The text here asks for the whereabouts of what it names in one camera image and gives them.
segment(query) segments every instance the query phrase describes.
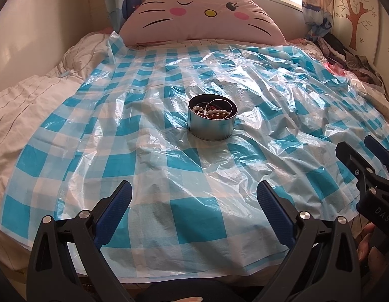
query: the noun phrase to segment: white bedsheet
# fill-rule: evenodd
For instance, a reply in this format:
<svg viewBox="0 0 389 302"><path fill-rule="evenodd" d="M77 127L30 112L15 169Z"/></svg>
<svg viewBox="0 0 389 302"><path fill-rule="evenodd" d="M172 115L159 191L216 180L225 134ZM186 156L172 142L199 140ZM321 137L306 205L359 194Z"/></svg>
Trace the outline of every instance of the white bedsheet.
<svg viewBox="0 0 389 302"><path fill-rule="evenodd" d="M108 35L91 33L71 47L46 76L32 76L0 92L0 206L16 160L28 140L103 60ZM28 265L29 252L0 231L0 261L12 270Z"/></svg>

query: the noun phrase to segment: bedspread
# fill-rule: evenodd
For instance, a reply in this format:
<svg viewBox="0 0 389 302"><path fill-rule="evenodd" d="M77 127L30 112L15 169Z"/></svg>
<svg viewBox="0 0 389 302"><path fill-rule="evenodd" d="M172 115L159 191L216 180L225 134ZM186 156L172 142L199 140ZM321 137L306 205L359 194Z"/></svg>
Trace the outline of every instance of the bedspread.
<svg viewBox="0 0 389 302"><path fill-rule="evenodd" d="M363 139L389 148L389 125L348 79L299 48L138 51L116 34L107 44L107 58L35 132L7 185L0 229L29 248L43 216L92 209L126 179L132 202L101 249L122 282L249 275L286 253L258 205L261 180L298 210L333 220L354 217L358 196L338 142L386 176ZM228 139L188 132L187 101L202 93L237 104Z"/></svg>

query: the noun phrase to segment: cat face pillow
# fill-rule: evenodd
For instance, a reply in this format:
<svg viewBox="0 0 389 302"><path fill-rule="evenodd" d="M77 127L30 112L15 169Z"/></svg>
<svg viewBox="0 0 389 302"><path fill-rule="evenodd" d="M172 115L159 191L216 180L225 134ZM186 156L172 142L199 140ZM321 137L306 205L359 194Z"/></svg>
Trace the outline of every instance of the cat face pillow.
<svg viewBox="0 0 389 302"><path fill-rule="evenodd" d="M201 39L286 45L277 25L252 0L147 0L119 35L126 46Z"/></svg>

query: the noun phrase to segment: yellow nose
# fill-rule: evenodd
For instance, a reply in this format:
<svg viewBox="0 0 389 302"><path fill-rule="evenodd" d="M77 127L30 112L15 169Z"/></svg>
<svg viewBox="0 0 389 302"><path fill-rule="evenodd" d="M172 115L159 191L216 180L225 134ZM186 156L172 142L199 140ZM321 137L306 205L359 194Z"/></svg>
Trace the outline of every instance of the yellow nose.
<svg viewBox="0 0 389 302"><path fill-rule="evenodd" d="M206 11L204 11L204 14L207 17L215 17L217 15L217 12L215 12L214 10L211 10L211 9L207 9Z"/></svg>

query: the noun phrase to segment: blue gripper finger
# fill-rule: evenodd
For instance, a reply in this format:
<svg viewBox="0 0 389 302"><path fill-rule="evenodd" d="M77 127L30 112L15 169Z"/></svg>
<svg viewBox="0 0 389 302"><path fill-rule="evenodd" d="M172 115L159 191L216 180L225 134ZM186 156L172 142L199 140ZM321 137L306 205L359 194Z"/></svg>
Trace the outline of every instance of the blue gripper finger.
<svg viewBox="0 0 389 302"><path fill-rule="evenodd" d="M381 145L371 135L365 137L364 144L382 164L389 166L389 151L383 147L383 145Z"/></svg>
<svg viewBox="0 0 389 302"><path fill-rule="evenodd" d="M132 200L133 190L128 181L118 188L119 191L116 193L116 196L108 204L95 226L93 241L98 249L109 243Z"/></svg>
<svg viewBox="0 0 389 302"><path fill-rule="evenodd" d="M291 248L295 244L295 224L286 214L271 190L271 187L268 187L261 181L256 190L257 201L280 243Z"/></svg>

